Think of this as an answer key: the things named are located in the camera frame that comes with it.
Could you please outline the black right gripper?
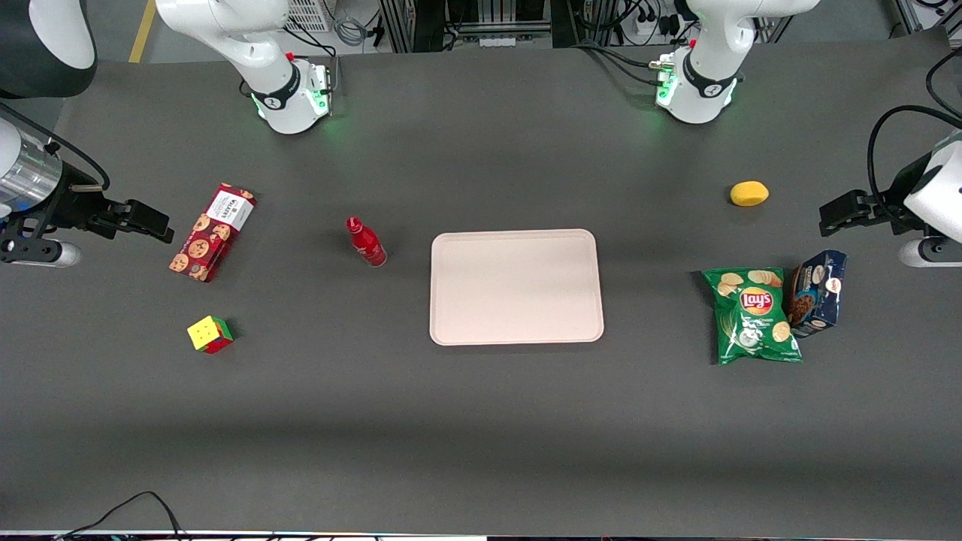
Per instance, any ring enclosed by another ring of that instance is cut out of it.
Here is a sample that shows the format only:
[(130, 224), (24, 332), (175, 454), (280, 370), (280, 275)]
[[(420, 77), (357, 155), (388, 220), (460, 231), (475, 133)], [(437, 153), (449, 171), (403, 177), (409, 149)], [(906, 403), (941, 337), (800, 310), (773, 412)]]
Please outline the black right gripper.
[[(101, 216), (103, 225), (97, 222)], [(113, 240), (116, 231), (120, 231), (170, 244), (175, 235), (164, 213), (135, 199), (110, 201), (92, 176), (70, 164), (62, 165), (57, 188), (31, 210), (30, 218), (35, 221), (31, 237), (43, 237), (58, 229), (77, 229)]]

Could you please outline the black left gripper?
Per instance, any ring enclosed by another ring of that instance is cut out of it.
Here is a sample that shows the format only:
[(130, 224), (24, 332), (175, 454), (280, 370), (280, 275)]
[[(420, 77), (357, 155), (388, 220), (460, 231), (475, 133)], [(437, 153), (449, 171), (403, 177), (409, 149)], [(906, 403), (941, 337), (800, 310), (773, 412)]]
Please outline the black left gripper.
[(924, 154), (894, 175), (889, 188), (879, 191), (876, 179), (875, 158), (867, 158), (870, 195), (863, 189), (852, 189), (824, 204), (820, 208), (820, 234), (830, 237), (839, 231), (870, 227), (887, 223), (893, 235), (903, 235), (909, 231), (921, 231), (924, 235), (934, 235), (936, 229), (927, 225), (905, 202), (908, 195), (921, 185), (931, 160), (931, 154)]

